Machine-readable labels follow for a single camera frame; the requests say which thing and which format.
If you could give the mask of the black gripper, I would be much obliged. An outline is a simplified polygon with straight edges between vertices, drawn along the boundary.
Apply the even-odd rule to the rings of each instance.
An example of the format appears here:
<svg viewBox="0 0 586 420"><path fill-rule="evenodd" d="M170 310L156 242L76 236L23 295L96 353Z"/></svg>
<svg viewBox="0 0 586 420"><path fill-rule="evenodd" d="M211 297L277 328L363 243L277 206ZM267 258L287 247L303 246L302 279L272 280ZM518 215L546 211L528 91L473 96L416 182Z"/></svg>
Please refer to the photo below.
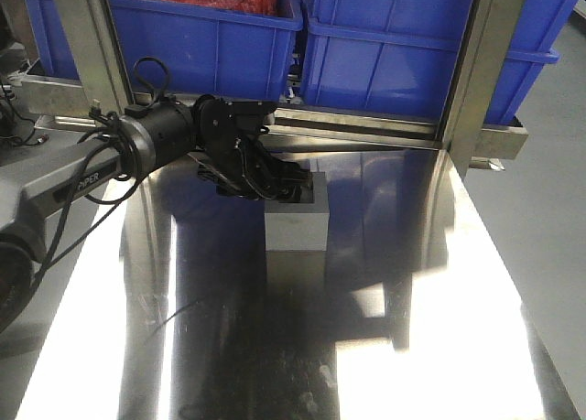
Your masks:
<svg viewBox="0 0 586 420"><path fill-rule="evenodd" d="M265 118L276 108L271 101L234 102L210 94L198 98L191 107L196 139L190 152L198 177L214 183L223 196L299 203L303 187L312 185L311 172L255 149L255 140L266 132ZM255 168L272 184L261 185L250 175L246 166L256 159Z"/></svg>

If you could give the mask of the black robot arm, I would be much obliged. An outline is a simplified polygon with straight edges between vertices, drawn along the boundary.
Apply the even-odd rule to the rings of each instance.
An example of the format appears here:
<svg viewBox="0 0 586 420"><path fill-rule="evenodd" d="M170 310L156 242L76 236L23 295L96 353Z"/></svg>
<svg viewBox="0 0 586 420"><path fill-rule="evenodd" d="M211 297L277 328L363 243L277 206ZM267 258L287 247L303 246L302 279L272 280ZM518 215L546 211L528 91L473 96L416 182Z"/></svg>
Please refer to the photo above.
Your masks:
<svg viewBox="0 0 586 420"><path fill-rule="evenodd" d="M211 95L187 105L159 95L123 113L92 108L97 127L60 151L1 169L1 324L9 326L57 261L61 237L48 238L49 216L69 216L72 203L113 179L141 183L151 173L193 155L198 174L223 196L308 202L313 178L261 143L274 102L230 102Z"/></svg>

